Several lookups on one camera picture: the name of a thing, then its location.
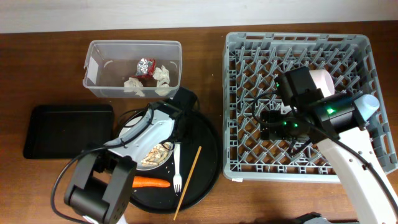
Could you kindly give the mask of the white tissue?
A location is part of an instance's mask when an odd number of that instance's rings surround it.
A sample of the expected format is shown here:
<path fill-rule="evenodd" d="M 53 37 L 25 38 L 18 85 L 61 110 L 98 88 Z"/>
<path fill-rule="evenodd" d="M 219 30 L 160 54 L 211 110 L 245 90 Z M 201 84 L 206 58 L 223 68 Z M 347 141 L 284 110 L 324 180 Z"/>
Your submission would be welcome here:
<path fill-rule="evenodd" d="M 124 82 L 124 92 L 125 93 L 135 93 L 137 96 L 145 97 L 142 88 L 144 85 L 137 78 L 130 77 L 127 81 Z"/>
<path fill-rule="evenodd" d="M 157 86 L 170 83 L 169 71 L 162 65 L 160 68 L 156 67 L 152 75 L 153 79 L 157 81 Z"/>

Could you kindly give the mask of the red snack wrapper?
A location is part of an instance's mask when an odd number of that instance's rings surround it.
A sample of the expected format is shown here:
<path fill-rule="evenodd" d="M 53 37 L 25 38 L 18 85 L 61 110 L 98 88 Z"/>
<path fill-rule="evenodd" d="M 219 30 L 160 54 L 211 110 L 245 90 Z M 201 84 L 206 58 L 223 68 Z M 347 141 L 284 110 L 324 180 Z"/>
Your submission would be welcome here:
<path fill-rule="evenodd" d="M 150 79 L 155 71 L 154 58 L 142 58 L 138 61 L 136 67 L 136 78 Z"/>

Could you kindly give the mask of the rice and peanut leftovers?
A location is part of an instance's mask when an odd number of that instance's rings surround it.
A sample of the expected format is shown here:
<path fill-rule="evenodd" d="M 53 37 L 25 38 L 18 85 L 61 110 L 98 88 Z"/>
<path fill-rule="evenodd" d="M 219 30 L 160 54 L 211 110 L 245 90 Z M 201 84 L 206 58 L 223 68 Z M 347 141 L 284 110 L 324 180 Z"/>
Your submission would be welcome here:
<path fill-rule="evenodd" d="M 161 165 L 171 155 L 173 150 L 173 144 L 171 142 L 160 143 L 154 146 L 154 148 L 141 160 L 141 164 L 147 167 L 154 167 Z"/>

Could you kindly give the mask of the grey plate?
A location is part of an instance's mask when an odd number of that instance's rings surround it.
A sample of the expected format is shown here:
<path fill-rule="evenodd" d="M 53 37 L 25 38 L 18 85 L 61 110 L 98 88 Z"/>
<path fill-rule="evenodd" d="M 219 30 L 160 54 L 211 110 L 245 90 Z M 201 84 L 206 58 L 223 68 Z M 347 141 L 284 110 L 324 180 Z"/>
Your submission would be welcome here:
<path fill-rule="evenodd" d="M 169 160 L 169 158 L 171 157 L 171 155 L 170 155 L 170 156 L 167 158 L 167 160 L 166 160 L 165 162 L 163 162 L 161 165 L 165 164 L 165 163 Z M 161 165 L 154 166 L 154 167 L 147 167 L 147 166 L 143 166 L 143 165 L 141 164 L 141 161 L 140 161 L 140 163 L 137 164 L 137 170 L 139 170 L 139 171 L 154 170 L 154 169 L 160 167 Z"/>

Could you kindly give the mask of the pink bowl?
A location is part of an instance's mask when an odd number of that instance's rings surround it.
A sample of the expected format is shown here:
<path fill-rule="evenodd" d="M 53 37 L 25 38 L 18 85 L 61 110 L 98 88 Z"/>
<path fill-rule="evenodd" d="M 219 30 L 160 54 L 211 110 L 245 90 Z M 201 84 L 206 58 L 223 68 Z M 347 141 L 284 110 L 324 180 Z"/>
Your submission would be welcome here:
<path fill-rule="evenodd" d="M 327 70 L 311 70 L 310 76 L 312 77 L 315 86 L 321 89 L 325 98 L 335 94 L 334 83 Z"/>

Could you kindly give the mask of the orange carrot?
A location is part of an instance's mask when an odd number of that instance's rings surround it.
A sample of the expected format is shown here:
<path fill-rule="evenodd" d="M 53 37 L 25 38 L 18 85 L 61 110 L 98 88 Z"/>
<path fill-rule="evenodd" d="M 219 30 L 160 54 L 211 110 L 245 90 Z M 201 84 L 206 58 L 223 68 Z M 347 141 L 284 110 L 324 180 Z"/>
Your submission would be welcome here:
<path fill-rule="evenodd" d="M 135 176 L 132 183 L 132 188 L 143 188 L 143 187 L 158 187 L 168 188 L 171 184 L 167 180 L 156 179 L 152 177 Z"/>

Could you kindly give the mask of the light blue cup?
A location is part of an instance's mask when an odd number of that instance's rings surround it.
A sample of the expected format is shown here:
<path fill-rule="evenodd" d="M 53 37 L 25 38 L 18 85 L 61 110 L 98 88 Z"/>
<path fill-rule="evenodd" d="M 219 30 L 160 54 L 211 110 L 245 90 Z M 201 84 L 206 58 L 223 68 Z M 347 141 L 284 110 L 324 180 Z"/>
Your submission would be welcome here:
<path fill-rule="evenodd" d="M 360 115 L 367 121 L 380 107 L 379 100 L 370 94 L 364 94 L 354 100 Z"/>

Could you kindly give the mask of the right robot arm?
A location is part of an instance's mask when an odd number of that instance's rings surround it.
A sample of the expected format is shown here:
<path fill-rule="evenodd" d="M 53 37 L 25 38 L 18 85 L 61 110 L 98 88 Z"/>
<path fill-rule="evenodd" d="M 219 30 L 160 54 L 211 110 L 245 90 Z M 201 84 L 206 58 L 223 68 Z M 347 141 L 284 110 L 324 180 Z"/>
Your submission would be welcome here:
<path fill-rule="evenodd" d="M 262 139 L 314 144 L 337 174 L 360 223 L 397 223 L 397 194 L 384 173 L 366 129 L 379 109 L 370 94 L 352 98 L 335 91 L 326 70 L 300 67 L 275 79 L 286 115 L 263 111 L 255 120 Z"/>

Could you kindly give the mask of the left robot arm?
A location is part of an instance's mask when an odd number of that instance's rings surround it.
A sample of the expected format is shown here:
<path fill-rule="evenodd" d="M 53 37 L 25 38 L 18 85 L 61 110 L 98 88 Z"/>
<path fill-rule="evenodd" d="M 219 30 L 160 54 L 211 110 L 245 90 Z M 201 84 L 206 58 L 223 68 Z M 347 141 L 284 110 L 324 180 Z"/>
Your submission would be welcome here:
<path fill-rule="evenodd" d="M 178 164 L 188 113 L 196 101 L 194 92 L 179 88 L 173 98 L 148 104 L 124 134 L 72 159 L 67 165 L 76 167 L 65 204 L 98 223 L 118 223 L 128 206 L 136 169 L 156 145 L 170 142 Z"/>

